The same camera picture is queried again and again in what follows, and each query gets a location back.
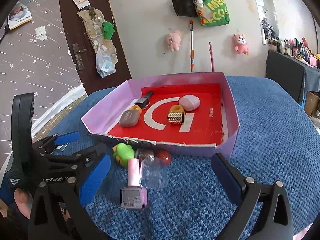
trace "white plastic bag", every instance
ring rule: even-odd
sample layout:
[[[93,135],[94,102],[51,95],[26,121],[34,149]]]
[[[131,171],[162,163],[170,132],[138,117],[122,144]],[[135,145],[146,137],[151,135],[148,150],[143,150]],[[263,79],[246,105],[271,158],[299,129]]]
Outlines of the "white plastic bag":
[[[100,48],[98,48],[96,55],[96,67],[102,78],[116,72],[116,67],[115,64],[113,64],[111,57]]]

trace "purple cardboard box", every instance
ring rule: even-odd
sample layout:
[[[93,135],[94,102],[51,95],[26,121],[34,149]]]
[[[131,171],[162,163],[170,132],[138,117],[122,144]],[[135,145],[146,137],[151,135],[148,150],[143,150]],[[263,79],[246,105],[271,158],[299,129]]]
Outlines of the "purple cardboard box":
[[[156,142],[139,138],[119,138],[107,134],[118,123],[122,113],[134,105],[135,100],[142,96],[141,88],[143,87],[210,83],[219,83],[222,91],[224,136],[223,143],[218,146],[215,144],[187,145]],[[172,154],[202,157],[212,157],[213,154],[221,152],[225,158],[229,158],[240,128],[232,92],[225,75],[221,72],[170,74],[127,80],[99,101],[81,120],[93,136],[105,143],[116,145],[124,142],[131,144],[133,148],[159,148]]]

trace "green bag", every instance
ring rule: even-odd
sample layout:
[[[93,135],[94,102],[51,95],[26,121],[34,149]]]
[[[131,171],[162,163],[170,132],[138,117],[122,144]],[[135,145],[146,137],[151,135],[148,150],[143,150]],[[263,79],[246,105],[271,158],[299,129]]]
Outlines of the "green bag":
[[[230,22],[227,5],[224,0],[203,0],[203,2],[203,9],[196,10],[202,26],[220,26]]]

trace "metal screw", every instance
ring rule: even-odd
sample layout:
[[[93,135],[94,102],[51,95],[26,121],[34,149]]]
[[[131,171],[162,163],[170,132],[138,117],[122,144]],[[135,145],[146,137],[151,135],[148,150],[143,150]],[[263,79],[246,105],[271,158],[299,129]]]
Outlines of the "metal screw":
[[[76,177],[68,178],[68,183],[74,183],[76,181]]]
[[[45,185],[47,185],[46,182],[45,181],[41,181],[40,184],[39,184],[39,187],[44,187]]]
[[[281,181],[279,181],[279,180],[276,181],[276,184],[277,184],[278,187],[282,187],[283,186],[283,183]]]
[[[254,183],[254,178],[253,177],[247,177],[245,180],[250,184]]]

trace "clear plastic cup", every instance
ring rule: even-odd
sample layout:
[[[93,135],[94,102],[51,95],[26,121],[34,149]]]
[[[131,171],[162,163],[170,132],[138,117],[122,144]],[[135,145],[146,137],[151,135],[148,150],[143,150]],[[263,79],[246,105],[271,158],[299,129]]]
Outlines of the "clear plastic cup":
[[[141,162],[140,184],[145,188],[163,188],[168,185],[167,165],[160,158],[147,158]]]

